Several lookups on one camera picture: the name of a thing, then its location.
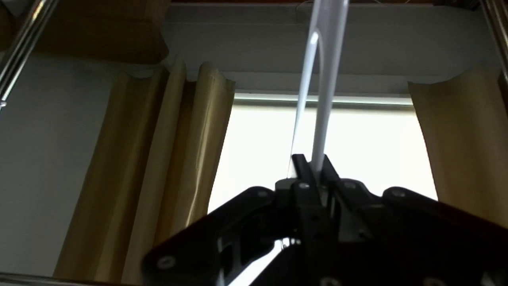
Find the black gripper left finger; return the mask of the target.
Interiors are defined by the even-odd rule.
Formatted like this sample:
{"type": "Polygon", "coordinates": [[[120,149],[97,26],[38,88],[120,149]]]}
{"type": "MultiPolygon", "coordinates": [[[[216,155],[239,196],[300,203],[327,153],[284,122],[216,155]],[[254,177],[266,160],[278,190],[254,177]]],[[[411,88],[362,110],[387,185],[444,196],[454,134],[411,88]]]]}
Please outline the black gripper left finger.
{"type": "Polygon", "coordinates": [[[303,272],[308,286],[339,286],[333,265],[335,244],[330,220],[322,207],[314,174],[303,155],[293,155],[297,183],[292,196],[297,231],[303,249],[303,272]]]}

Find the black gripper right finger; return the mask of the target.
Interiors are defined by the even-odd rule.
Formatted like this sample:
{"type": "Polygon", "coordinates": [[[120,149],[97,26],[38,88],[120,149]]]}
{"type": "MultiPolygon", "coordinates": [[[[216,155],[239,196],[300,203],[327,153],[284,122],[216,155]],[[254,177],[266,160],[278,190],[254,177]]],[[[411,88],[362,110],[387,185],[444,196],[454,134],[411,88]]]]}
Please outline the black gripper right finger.
{"type": "Polygon", "coordinates": [[[328,158],[324,158],[320,183],[338,242],[373,244],[374,238],[363,218],[363,209],[374,207],[379,198],[371,195],[362,182],[341,179],[328,158]]]}

